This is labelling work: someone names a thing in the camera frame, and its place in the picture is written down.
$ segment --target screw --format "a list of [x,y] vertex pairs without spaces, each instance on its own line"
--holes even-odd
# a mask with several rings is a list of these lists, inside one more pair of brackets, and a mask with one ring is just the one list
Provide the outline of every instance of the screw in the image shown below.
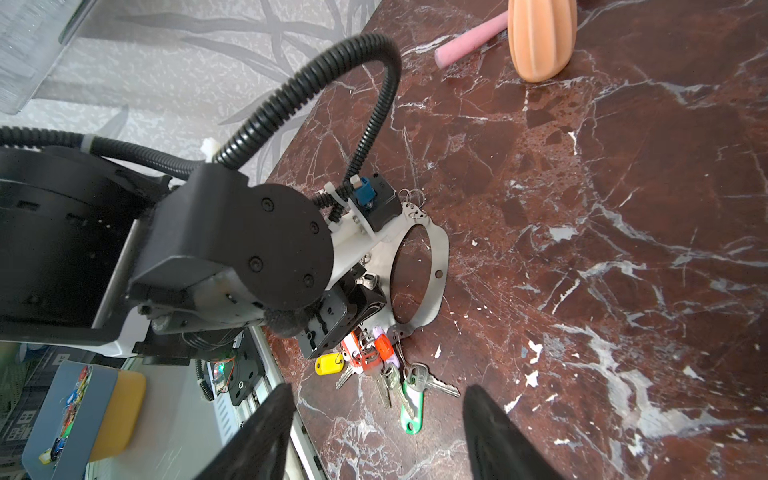
[[254,272],[260,272],[261,269],[264,268],[264,262],[262,262],[259,257],[251,257],[248,264],[250,265],[250,269]]

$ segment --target orange ribbed object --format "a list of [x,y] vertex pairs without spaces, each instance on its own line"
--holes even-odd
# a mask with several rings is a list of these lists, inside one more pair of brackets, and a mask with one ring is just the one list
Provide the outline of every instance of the orange ribbed object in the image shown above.
[[509,0],[509,51],[523,80],[548,80],[576,45],[576,0]]

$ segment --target green key tag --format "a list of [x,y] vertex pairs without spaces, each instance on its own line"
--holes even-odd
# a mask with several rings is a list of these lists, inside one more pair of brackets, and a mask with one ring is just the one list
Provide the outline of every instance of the green key tag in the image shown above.
[[400,406],[400,425],[402,429],[406,431],[408,435],[415,435],[422,429],[422,410],[424,409],[424,392],[416,392],[410,388],[407,383],[402,384],[402,392],[406,394],[406,398],[411,402],[414,408],[416,418],[412,419],[407,413],[404,406]]

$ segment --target pink stick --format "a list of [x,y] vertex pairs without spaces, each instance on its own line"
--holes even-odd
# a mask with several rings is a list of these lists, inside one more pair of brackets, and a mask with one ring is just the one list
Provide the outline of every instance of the pink stick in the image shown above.
[[464,55],[494,38],[500,31],[507,28],[507,12],[504,12],[486,23],[474,27],[460,37],[454,38],[435,50],[435,61],[439,68],[445,68]]

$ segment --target blue bin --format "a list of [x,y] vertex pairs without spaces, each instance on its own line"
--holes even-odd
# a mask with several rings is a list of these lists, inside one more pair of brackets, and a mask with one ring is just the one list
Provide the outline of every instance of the blue bin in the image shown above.
[[51,448],[61,431],[67,397],[72,393],[85,365],[67,360],[58,367],[22,453],[22,464],[32,480],[75,480],[82,478],[85,473],[101,421],[118,381],[118,370],[106,366],[91,365],[88,390],[85,391],[67,445],[58,461],[43,465],[39,459],[41,453]]

